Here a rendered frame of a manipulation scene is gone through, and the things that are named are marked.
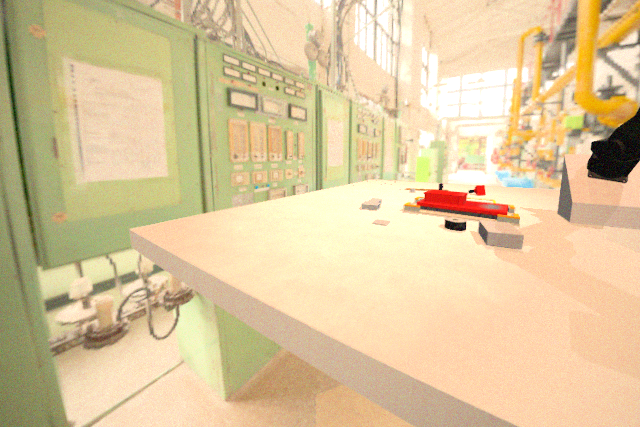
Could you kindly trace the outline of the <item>black toy tyre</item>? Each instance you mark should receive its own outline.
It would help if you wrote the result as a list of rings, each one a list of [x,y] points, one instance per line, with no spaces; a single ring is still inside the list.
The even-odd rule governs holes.
[[[450,230],[464,231],[466,230],[466,222],[467,220],[459,217],[445,218],[444,227]]]

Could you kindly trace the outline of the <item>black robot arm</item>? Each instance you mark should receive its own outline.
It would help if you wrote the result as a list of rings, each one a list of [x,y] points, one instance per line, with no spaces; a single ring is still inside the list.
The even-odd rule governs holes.
[[[640,107],[607,139],[591,142],[587,177],[626,183],[640,161]]]

